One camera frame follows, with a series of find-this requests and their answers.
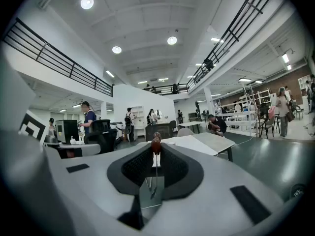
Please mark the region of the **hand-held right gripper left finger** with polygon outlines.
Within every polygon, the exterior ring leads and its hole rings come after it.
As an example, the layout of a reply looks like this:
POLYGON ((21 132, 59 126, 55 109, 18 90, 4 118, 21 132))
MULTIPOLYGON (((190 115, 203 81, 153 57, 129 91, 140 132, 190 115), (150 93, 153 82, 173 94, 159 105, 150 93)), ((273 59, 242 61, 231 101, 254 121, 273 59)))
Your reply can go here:
POLYGON ((128 212, 133 196, 121 194, 107 178, 109 165, 148 144, 115 152, 61 159, 57 150, 45 147, 44 154, 57 192, 64 203, 75 231, 131 231, 118 221, 128 212))

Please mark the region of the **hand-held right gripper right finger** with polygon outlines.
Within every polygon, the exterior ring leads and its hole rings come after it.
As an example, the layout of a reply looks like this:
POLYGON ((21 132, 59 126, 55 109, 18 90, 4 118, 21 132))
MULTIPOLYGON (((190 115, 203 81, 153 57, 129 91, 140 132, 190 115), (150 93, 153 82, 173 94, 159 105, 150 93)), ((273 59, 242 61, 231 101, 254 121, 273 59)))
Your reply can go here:
POLYGON ((241 233, 253 227, 230 191, 235 186, 247 187, 271 213, 283 206, 276 192, 233 162, 184 147, 179 150, 201 164, 203 181, 188 197, 164 201, 145 233, 241 233))

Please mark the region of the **small dark red object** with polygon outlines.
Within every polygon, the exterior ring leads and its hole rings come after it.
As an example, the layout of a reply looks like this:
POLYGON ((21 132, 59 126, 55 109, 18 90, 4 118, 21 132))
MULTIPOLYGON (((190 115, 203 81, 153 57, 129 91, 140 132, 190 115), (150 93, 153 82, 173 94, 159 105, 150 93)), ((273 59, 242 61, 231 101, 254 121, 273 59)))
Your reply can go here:
POLYGON ((155 156, 155 167, 156 167, 156 185, 151 193, 151 199, 153 199, 156 195, 157 187, 158 187, 158 155, 161 151, 161 134, 159 132, 154 133, 154 138, 151 142, 151 149, 155 156))

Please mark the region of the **black mesh office chair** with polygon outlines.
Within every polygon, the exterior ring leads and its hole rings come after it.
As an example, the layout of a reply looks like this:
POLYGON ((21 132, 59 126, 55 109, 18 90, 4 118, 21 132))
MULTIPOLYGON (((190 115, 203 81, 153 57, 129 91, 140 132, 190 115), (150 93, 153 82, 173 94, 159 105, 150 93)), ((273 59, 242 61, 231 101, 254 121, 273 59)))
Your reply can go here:
POLYGON ((98 144, 99 154, 113 152, 117 136, 116 128, 110 127, 109 119, 93 121, 89 126, 89 132, 84 136, 85 144, 98 144))

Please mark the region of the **grey stone-look table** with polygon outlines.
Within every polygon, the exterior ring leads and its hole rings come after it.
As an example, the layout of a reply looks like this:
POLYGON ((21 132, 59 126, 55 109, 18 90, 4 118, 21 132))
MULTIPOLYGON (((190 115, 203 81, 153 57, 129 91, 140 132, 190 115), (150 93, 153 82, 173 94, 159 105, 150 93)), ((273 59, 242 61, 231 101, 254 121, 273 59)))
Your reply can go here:
POLYGON ((228 160, 233 161, 232 147, 235 145, 234 141, 211 133, 200 133, 192 136, 215 150, 218 153, 217 155, 226 152, 228 160))

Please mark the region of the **black computer case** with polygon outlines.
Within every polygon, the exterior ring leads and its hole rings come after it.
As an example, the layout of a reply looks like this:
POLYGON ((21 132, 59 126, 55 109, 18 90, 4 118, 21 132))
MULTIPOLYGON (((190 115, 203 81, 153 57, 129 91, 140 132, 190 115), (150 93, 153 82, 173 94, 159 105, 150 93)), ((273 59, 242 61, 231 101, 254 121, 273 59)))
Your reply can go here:
POLYGON ((70 144, 71 140, 79 140, 78 122, 76 120, 56 121, 57 139, 64 144, 70 144))

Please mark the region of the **beige shell chair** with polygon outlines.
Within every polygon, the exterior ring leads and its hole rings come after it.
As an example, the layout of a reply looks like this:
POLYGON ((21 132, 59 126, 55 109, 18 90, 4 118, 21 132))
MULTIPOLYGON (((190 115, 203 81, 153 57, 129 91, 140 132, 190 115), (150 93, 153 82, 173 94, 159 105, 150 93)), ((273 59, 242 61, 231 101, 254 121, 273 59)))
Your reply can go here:
POLYGON ((189 128, 181 128, 177 133, 177 137, 190 136, 190 135, 194 135, 194 132, 189 128))

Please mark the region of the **white long table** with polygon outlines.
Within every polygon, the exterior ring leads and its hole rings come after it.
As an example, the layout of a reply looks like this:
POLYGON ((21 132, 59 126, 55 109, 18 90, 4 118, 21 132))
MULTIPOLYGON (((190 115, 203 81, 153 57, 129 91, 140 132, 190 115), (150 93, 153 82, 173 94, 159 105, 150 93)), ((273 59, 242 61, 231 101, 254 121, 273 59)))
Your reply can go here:
POLYGON ((191 121, 186 123, 178 124, 178 129, 188 128, 194 134, 199 134, 207 131, 207 123, 204 121, 191 121))

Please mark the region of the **white cubby shelf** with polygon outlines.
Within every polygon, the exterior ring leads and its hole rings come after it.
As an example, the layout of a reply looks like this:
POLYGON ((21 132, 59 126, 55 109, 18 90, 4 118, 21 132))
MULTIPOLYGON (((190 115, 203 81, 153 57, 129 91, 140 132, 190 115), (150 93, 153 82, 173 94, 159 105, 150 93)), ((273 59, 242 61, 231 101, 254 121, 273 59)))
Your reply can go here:
POLYGON ((134 106, 132 107, 131 112, 136 116, 133 120, 135 138, 138 136, 145 136, 146 118, 143 106, 134 106))

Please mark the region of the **white metal shelving rack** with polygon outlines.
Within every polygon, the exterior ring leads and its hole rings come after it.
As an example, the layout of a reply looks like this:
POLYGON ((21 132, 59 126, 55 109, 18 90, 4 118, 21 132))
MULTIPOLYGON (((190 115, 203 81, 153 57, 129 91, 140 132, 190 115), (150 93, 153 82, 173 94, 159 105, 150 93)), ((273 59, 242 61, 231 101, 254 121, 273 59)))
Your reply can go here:
MULTIPOLYGON (((241 90, 242 95, 238 100, 229 103, 222 103, 219 101, 220 110, 217 115, 221 117, 226 125, 227 131, 237 131, 246 135, 250 135, 248 128, 247 113, 243 112, 242 104, 244 103, 244 91, 241 90)), ((264 122, 268 120, 268 109, 272 106, 271 93, 267 88, 262 91, 254 91, 255 100, 258 107, 258 121, 259 121, 259 136, 262 129, 265 127, 264 122)))

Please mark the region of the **metal ladder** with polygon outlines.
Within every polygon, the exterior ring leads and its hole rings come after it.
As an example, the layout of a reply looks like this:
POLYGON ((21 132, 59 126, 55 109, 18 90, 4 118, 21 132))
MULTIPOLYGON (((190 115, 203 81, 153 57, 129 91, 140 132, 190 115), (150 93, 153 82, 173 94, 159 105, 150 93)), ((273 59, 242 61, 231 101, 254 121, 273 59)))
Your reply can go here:
POLYGON ((258 121, 258 107, 255 100, 255 94, 251 84, 242 83, 244 91, 244 103, 242 104, 243 112, 247 113, 247 120, 249 122, 247 130, 250 135, 259 136, 259 121, 258 121))

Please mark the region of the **short black balcony railing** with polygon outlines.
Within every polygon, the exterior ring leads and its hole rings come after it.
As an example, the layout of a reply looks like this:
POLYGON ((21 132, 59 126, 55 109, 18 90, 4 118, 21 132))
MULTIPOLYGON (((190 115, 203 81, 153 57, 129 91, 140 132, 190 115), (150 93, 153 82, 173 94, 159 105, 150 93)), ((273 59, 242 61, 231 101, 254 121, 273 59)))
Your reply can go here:
POLYGON ((173 85, 167 85, 167 86, 152 86, 144 88, 143 90, 158 94, 158 95, 174 95, 174 94, 180 94, 180 93, 188 93, 190 90, 190 87, 188 84, 173 84, 173 85))

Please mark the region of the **long black balcony railing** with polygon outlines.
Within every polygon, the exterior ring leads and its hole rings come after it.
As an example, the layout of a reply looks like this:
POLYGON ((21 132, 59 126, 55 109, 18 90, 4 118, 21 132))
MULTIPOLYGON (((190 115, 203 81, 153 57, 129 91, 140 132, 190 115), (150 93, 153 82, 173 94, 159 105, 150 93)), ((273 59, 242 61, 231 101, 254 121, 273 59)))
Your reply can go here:
POLYGON ((113 97, 113 86, 85 69, 33 31, 19 18, 1 40, 32 60, 82 85, 113 97))

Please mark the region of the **black mezzanine railing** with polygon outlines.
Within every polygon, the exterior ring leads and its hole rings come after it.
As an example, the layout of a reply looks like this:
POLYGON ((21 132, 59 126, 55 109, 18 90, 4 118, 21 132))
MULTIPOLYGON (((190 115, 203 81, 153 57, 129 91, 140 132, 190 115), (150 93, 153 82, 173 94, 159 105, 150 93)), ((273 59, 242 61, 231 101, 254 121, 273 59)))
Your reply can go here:
POLYGON ((218 43, 215 44, 192 78, 186 83, 187 91, 198 84, 230 52, 230 49, 240 41, 241 36, 249 26, 263 14, 268 2, 269 0, 245 0, 243 2, 218 43))

